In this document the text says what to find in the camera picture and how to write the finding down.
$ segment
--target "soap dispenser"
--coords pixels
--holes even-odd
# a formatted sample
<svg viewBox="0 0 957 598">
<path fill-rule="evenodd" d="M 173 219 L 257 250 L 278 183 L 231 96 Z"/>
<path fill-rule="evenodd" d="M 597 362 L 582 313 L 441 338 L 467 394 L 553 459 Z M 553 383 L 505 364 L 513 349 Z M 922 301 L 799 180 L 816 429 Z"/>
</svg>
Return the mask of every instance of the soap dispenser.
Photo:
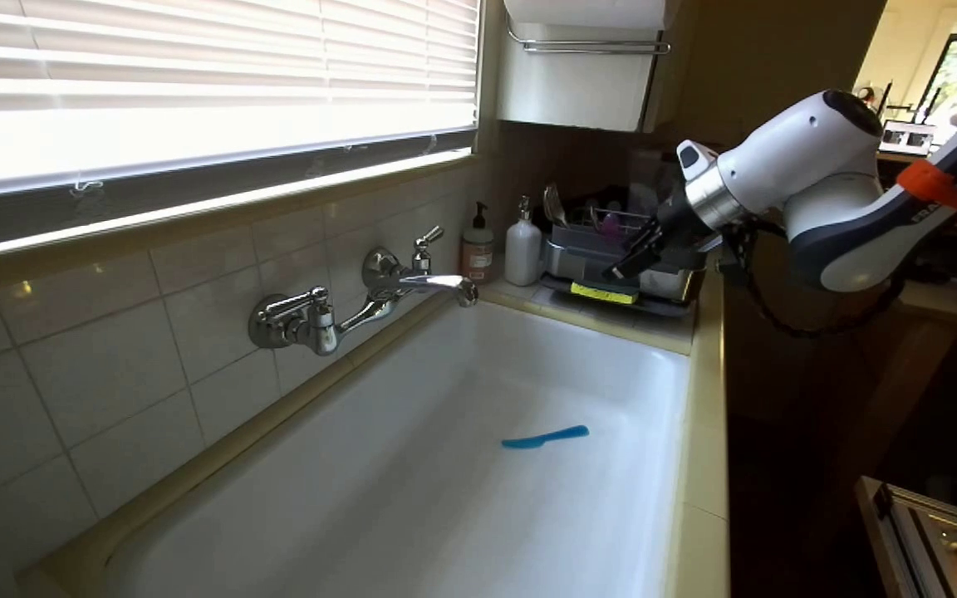
<svg viewBox="0 0 957 598">
<path fill-rule="evenodd" d="M 458 271 L 471 283 L 488 283 L 493 271 L 493 230 L 482 215 L 484 204 L 479 204 L 471 227 L 458 238 Z"/>
<path fill-rule="evenodd" d="M 519 204 L 519 222 L 508 227 L 505 238 L 505 280 L 530 284 L 542 274 L 542 230 L 531 222 L 530 200 Z"/>
</svg>

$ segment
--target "blue toothbrush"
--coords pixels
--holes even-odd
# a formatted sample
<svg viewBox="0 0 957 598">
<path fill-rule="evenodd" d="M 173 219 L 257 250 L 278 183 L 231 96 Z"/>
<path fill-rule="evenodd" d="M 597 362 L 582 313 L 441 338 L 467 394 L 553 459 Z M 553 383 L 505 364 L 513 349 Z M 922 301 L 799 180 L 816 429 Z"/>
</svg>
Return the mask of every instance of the blue toothbrush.
<svg viewBox="0 0 957 598">
<path fill-rule="evenodd" d="M 559 429 L 548 435 L 524 435 L 524 439 L 501 439 L 505 449 L 522 451 L 522 449 L 542 449 L 544 442 L 562 442 L 562 439 L 582 439 L 587 435 L 586 426 Z"/>
</svg>

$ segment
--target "tile wall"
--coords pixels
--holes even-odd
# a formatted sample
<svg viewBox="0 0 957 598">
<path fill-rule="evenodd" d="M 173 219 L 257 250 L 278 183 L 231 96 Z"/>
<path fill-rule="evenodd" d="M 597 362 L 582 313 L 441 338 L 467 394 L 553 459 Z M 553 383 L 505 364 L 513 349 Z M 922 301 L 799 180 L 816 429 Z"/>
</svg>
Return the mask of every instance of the tile wall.
<svg viewBox="0 0 957 598">
<path fill-rule="evenodd" d="M 436 268 L 457 268 L 471 168 L 370 183 L 335 200 L 257 209 L 109 260 L 0 283 L 0 593 L 9 572 L 201 454 L 326 369 L 308 349 L 254 349 L 266 291 L 330 284 L 363 301 L 360 260 L 441 222 Z M 360 328 L 343 353 L 380 324 Z"/>
</svg>

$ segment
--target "countertop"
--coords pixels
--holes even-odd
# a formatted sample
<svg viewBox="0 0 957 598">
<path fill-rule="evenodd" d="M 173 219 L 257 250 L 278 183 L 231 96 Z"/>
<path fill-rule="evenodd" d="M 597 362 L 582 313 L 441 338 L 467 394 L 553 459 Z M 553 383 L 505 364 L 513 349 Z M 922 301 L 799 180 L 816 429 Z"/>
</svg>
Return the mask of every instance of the countertop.
<svg viewBox="0 0 957 598">
<path fill-rule="evenodd" d="M 697 319 L 669 323 L 651 317 L 632 317 L 612 304 L 582 298 L 559 298 L 548 290 L 519 290 L 508 283 L 482 284 L 484 301 L 514 304 L 524 313 L 565 319 L 610 336 L 648 343 L 669 353 L 693 355 L 693 397 L 689 429 L 677 475 L 677 519 L 675 560 L 662 593 L 675 598 L 720 598 L 728 593 L 728 413 L 726 413 L 726 294 L 720 274 L 704 274 Z M 244 451 L 270 439 L 284 423 L 307 413 L 330 386 L 363 369 L 371 355 L 391 349 L 398 336 L 422 324 L 440 304 L 427 301 L 405 313 L 397 324 L 371 336 L 366 346 L 343 355 L 334 369 L 308 380 L 301 391 L 286 394 L 258 420 L 246 423 L 223 442 L 192 459 L 138 501 L 101 520 L 97 529 L 72 537 L 57 556 L 24 572 L 20 583 L 26 598 L 62 598 L 62 593 L 101 593 L 104 565 L 138 529 L 173 507 L 220 468 L 235 460 Z"/>
<path fill-rule="evenodd" d="M 720 598 L 730 589 L 728 546 L 728 403 L 726 403 L 726 284 L 704 274 L 697 319 L 673 323 L 616 304 L 562 298 L 538 284 L 493 283 L 482 298 L 553 317 L 610 336 L 693 355 L 689 449 L 677 478 L 677 560 L 662 593 Z"/>
</svg>

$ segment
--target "wooden furniture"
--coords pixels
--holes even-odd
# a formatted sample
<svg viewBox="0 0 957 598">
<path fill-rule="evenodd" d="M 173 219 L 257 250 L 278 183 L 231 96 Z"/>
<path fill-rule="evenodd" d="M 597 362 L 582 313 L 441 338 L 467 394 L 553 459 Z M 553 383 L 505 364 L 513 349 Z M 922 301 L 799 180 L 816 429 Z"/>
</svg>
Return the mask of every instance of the wooden furniture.
<svg viewBox="0 0 957 598">
<path fill-rule="evenodd" d="M 829 449 L 829 468 L 817 478 L 817 501 L 805 529 L 805 551 L 820 558 L 854 514 L 850 489 L 871 475 L 900 426 L 922 406 L 940 362 L 957 343 L 957 284 L 908 283 L 890 319 L 857 338 L 857 353 L 871 353 L 874 383 L 861 397 L 845 397 L 840 429 Z"/>
</svg>

